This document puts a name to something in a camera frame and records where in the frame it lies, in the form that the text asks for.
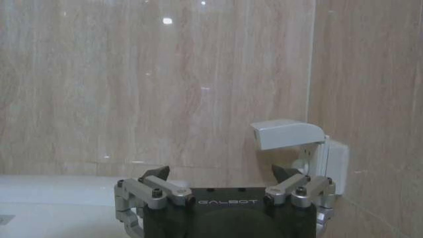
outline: silver metal bracket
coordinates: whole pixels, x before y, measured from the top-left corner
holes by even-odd
[[[307,208],[311,203],[318,209],[316,234],[322,236],[326,230],[327,221],[334,216],[334,205],[336,199],[336,186],[327,177],[315,177],[306,186],[298,187],[291,192],[291,203],[295,207]]]
[[[168,198],[177,206],[185,206],[195,203],[195,198],[189,188],[179,187],[156,176],[144,178],[143,183],[151,187],[160,188],[168,195]]]
[[[266,201],[271,205],[282,205],[284,204],[286,197],[291,194],[291,192],[296,189],[296,187],[303,186],[310,177],[295,174],[286,181],[279,183],[276,186],[271,186],[266,188]]]
[[[125,231],[132,238],[144,238],[144,230],[139,225],[139,217],[143,218],[143,207],[163,209],[167,206],[167,198],[177,206],[195,203],[191,189],[181,188],[156,176],[147,176],[136,181],[129,178],[120,180],[115,185],[115,209],[116,219],[125,225]]]

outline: beige marble tile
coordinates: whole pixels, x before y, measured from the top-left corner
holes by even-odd
[[[171,167],[169,179],[184,180],[191,187],[226,187],[226,172],[219,168]]]
[[[336,200],[335,210],[323,238],[406,238],[395,228],[343,198]]]
[[[256,151],[255,155],[256,160],[242,163],[240,169],[228,168],[230,187],[260,187],[276,184],[272,164],[290,168],[291,163],[298,159],[298,148]]]
[[[1,0],[3,173],[260,179],[250,123],[306,119],[312,13],[314,0]]]
[[[351,147],[346,196],[410,237],[423,236],[420,13],[420,0],[318,1],[310,100],[310,121]]]

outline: black circular part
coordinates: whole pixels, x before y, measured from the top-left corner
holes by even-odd
[[[307,195],[307,189],[303,186],[300,186],[300,187],[296,188],[295,193],[296,193],[296,195],[306,196]]]

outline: bolt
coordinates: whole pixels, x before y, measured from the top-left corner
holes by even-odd
[[[275,200],[274,200],[274,198],[272,198],[271,196],[266,195],[266,196],[263,197],[263,202],[264,202],[264,205],[272,206]]]
[[[185,206],[189,207],[189,206],[192,206],[195,203],[196,203],[196,198],[195,198],[195,196],[192,196],[192,195],[187,196]]]
[[[295,190],[296,195],[306,196],[307,195],[307,189],[304,187],[298,187]]]
[[[121,187],[121,184],[124,183],[124,180],[121,179],[121,180],[119,180],[117,181],[117,187]]]
[[[163,191],[160,188],[155,188],[151,194],[152,198],[160,198],[163,196]]]

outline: tile grout line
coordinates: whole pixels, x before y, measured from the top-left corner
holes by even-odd
[[[394,225],[391,225],[380,216],[378,216],[375,213],[372,213],[370,210],[367,210],[364,207],[362,207],[356,202],[354,202],[348,197],[342,196],[342,198],[350,203],[352,204],[362,212],[367,213],[368,215],[371,215],[374,218],[376,218],[388,228],[391,228],[391,230],[399,234],[403,238],[410,238],[410,236],[407,236],[398,227],[395,227]]]
[[[316,8],[318,0],[314,1],[312,9],[312,25],[311,25],[311,36],[310,36],[310,59],[308,59],[308,79],[307,79],[307,95],[306,95],[306,122],[308,122],[308,111],[310,111],[310,91],[311,91],[311,73],[312,73],[312,56],[314,56],[314,40],[315,40],[315,25],[316,25]]]

